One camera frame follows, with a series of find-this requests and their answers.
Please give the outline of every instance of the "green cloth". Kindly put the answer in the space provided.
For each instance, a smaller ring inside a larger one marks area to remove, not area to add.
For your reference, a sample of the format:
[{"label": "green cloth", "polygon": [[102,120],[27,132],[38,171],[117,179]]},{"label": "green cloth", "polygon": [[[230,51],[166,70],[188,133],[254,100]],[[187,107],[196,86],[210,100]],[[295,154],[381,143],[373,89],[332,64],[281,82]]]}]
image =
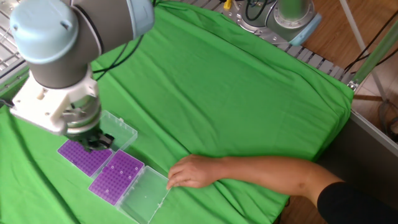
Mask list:
[{"label": "green cloth", "polygon": [[[139,132],[126,152],[163,175],[189,154],[313,160],[348,120],[347,86],[225,16],[179,2],[160,3],[155,16],[139,50],[99,88],[103,108]],[[65,138],[6,108],[0,121],[0,223],[134,223],[57,153]],[[174,188],[152,223],[272,223],[287,198],[237,180]]]}]

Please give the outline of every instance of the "wooden floor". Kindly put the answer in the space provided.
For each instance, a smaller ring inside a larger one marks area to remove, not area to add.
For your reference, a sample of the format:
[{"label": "wooden floor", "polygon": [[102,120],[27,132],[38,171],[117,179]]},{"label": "wooden floor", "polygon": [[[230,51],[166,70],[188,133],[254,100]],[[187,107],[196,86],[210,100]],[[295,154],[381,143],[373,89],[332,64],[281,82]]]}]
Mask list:
[{"label": "wooden floor", "polygon": [[[348,24],[340,2],[337,0],[313,0],[315,9],[322,15],[323,20],[315,33],[306,41],[304,46],[309,50],[330,60],[334,64],[345,68],[361,52],[353,32]],[[348,0],[349,7],[365,44],[368,44],[377,34],[384,23],[398,10],[395,0]],[[392,103],[398,105],[398,54],[375,69],[381,83]],[[378,118],[378,101],[380,96],[372,76],[358,88],[353,101],[353,109],[368,119],[376,127],[381,128]],[[398,116],[390,108],[387,120]],[[311,202],[303,197],[292,197],[290,205],[282,212],[282,224],[324,224],[326,221],[317,212]]]}]

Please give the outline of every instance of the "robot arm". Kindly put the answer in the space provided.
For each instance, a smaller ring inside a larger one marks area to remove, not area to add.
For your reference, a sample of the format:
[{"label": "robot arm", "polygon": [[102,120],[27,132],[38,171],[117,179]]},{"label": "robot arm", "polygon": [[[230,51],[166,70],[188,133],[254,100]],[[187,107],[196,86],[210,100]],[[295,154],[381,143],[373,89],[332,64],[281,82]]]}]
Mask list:
[{"label": "robot arm", "polygon": [[90,62],[149,31],[149,0],[26,0],[11,14],[30,71],[11,113],[65,135],[87,151],[110,147],[99,128],[101,103]]}]

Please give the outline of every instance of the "black sleeve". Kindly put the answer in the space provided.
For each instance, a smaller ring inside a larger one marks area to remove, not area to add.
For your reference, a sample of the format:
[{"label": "black sleeve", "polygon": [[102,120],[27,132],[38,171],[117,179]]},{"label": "black sleeve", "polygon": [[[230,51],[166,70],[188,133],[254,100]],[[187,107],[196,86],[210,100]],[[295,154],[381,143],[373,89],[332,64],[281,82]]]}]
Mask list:
[{"label": "black sleeve", "polygon": [[327,186],[318,197],[318,210],[328,224],[398,223],[398,211],[347,183]]}]

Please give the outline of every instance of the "transparent plastic box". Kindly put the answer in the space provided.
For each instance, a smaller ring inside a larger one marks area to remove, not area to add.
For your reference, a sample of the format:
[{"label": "transparent plastic box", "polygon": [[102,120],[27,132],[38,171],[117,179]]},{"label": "transparent plastic box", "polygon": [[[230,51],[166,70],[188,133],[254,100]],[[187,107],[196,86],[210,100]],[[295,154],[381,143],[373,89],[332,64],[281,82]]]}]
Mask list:
[{"label": "transparent plastic box", "polygon": [[88,187],[121,213],[140,224],[150,223],[169,191],[168,178],[118,151]]},{"label": "transparent plastic box", "polygon": [[135,129],[107,111],[100,122],[104,133],[115,137],[110,149],[86,152],[79,143],[67,141],[58,153],[94,179],[89,191],[132,220],[148,224],[169,193],[169,180],[124,152],[138,137]]},{"label": "transparent plastic box", "polygon": [[115,138],[110,149],[86,152],[83,146],[73,141],[67,141],[58,149],[59,154],[92,178],[98,176],[116,151],[125,150],[138,137],[134,128],[127,125],[122,118],[117,118],[108,111],[102,111],[99,125],[104,133]]}]

